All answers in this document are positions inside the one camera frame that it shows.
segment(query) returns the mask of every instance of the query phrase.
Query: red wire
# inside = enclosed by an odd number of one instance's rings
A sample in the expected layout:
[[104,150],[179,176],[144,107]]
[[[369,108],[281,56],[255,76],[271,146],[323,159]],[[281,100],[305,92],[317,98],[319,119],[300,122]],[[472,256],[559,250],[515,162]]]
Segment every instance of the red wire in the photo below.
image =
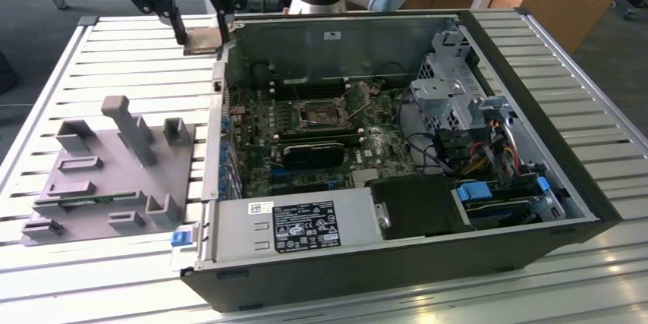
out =
[[477,147],[480,147],[480,145],[483,145],[483,144],[484,144],[483,142],[475,143],[473,148],[469,150],[469,163],[471,164],[473,163],[473,160],[475,160],[475,152],[477,151]]

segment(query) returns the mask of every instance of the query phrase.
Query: white sticker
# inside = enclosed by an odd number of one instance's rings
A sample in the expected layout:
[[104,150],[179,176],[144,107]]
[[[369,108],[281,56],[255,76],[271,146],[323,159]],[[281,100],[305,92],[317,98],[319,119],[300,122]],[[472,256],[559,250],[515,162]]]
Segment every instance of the white sticker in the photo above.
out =
[[323,241],[332,241],[339,238],[336,234],[324,234],[324,238],[321,239]]
[[252,214],[268,214],[272,212],[272,207],[275,206],[273,201],[260,201],[257,203],[247,204],[247,213]]
[[324,40],[325,41],[333,41],[336,39],[343,38],[343,32],[335,31],[335,32],[324,32]]

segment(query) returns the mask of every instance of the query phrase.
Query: barcode sticker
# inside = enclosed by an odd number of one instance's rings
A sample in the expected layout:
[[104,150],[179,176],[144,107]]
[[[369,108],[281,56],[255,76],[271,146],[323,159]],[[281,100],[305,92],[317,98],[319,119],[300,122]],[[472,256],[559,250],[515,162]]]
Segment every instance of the barcode sticker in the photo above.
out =
[[257,203],[247,204],[247,213],[252,214],[268,214],[272,212],[272,207],[275,206],[273,201],[260,201]]

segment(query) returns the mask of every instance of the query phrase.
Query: floor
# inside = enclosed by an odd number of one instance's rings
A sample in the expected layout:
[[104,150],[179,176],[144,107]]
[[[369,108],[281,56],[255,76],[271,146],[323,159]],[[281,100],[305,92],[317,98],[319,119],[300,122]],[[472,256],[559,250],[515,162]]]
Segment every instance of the floor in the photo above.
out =
[[[83,15],[139,15],[128,0],[68,0],[68,3],[69,9],[59,11],[51,0],[0,0],[0,50],[20,76],[17,87],[0,95],[0,105],[36,101]],[[203,0],[177,0],[177,3],[183,14],[204,13]],[[648,74],[648,17],[639,15],[624,20],[621,15],[620,7],[608,10],[575,59],[641,132],[648,134],[644,113],[648,89],[643,84]],[[0,161],[28,112],[29,107],[23,106],[0,108]]]

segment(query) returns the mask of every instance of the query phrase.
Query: yellow wire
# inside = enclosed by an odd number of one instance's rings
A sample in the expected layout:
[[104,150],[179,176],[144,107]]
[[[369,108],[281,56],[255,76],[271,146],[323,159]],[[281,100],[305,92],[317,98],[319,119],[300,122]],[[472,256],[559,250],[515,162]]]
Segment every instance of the yellow wire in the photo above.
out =
[[489,161],[489,160],[488,160],[488,157],[484,157],[484,158],[481,159],[481,161],[480,161],[480,162],[477,162],[477,163],[475,164],[475,166],[473,166],[473,167],[471,167],[471,168],[469,168],[469,170],[468,170],[468,171],[467,171],[467,172],[465,172],[463,175],[467,175],[467,174],[469,174],[472,171],[475,171],[475,170],[477,170],[479,168],[481,168],[481,167],[483,167],[483,166],[484,166],[484,165],[488,163],[488,161]]

